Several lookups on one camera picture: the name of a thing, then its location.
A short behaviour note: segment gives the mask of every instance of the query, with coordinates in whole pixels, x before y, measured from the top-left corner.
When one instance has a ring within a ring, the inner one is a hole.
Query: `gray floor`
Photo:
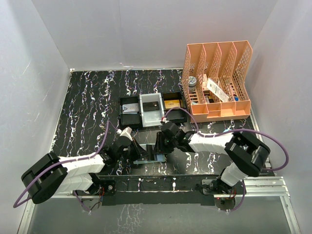
[[[28,234],[289,234],[279,197],[247,197],[236,211],[196,204],[117,205],[82,212],[74,198],[35,206]]]

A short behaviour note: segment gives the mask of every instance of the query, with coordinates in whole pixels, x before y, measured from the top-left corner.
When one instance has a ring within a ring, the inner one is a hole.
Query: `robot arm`
[[[93,158],[80,160],[86,156],[74,157],[76,161],[54,167],[38,179],[29,189],[35,204],[45,202],[55,193],[83,190],[91,194],[98,190],[96,173],[111,170],[121,157],[135,161],[148,155],[134,138],[131,128],[126,128],[110,147],[104,147]],[[212,137],[195,131],[184,132],[174,123],[164,121],[161,132],[157,133],[154,154],[168,154],[174,148],[184,152],[216,152],[228,154],[233,163],[225,168],[219,178],[212,181],[207,189],[220,193],[230,193],[232,187],[248,176],[257,177],[269,156],[270,149],[254,135],[246,132]],[[37,175],[51,165],[67,160],[53,152],[46,154],[21,177],[27,187]]]
[[[222,193],[230,193],[238,181],[248,176],[258,177],[271,152],[256,136],[243,131],[213,137],[213,134],[195,131],[185,133],[175,124],[165,121],[161,132],[168,148],[179,148],[184,152],[216,152],[229,155],[233,162],[209,185],[210,190]]]

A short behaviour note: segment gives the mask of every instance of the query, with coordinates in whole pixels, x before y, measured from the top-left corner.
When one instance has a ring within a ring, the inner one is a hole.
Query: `black box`
[[[165,108],[166,100],[180,100],[180,105],[182,104],[182,108],[187,110],[186,101],[182,92],[169,92],[169,93],[161,93],[161,101],[162,105]],[[138,103],[139,112],[137,114],[123,114],[122,113],[122,105]],[[180,109],[172,110],[168,116],[167,120],[172,121],[173,123],[185,123],[187,122],[187,113]],[[120,121],[120,129],[125,129],[126,127],[131,127],[132,129],[141,129],[143,128],[142,123],[142,110],[140,105],[139,96],[131,96],[131,97],[120,97],[119,98],[119,121]]]
[[[187,111],[186,101],[182,92],[170,92],[162,93],[162,102],[165,108],[165,101],[167,100],[180,100],[180,105],[183,105],[183,109]],[[185,123],[187,122],[187,113],[180,109],[173,109],[167,116],[167,120],[173,123]]]
[[[122,105],[131,103],[138,104],[139,112],[137,114],[123,114]],[[126,127],[130,127],[132,129],[142,128],[141,107],[138,96],[119,98],[119,120],[121,130],[125,129]]]

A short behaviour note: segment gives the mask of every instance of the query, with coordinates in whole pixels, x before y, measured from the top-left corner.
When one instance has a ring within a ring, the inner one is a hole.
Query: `paper tag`
[[[216,95],[222,102],[229,101],[229,96],[210,78],[208,78],[207,89]]]

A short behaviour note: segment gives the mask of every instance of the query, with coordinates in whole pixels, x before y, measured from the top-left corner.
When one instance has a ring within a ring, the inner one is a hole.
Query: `orange desk organizer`
[[[188,109],[197,122],[242,119],[250,115],[251,101],[244,82],[252,53],[246,40],[187,45],[182,86]],[[189,76],[197,78],[196,90],[192,92]],[[228,102],[212,94],[214,103],[206,103],[208,78],[229,96]]]

